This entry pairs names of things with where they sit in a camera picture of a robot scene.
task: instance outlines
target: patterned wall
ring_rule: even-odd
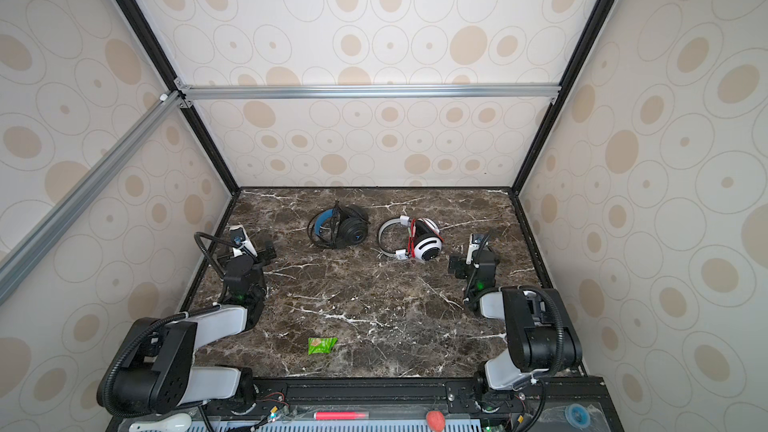
[[[241,186],[506,186],[549,98],[198,105]]]
[[[0,430],[101,432],[96,387],[134,320],[177,311],[229,201],[179,112],[0,306]]]
[[[524,188],[624,427],[765,430],[768,4],[620,0]]]
[[[164,87],[110,0],[0,0],[0,260]]]
[[[557,82],[596,0],[141,0],[196,85]]]

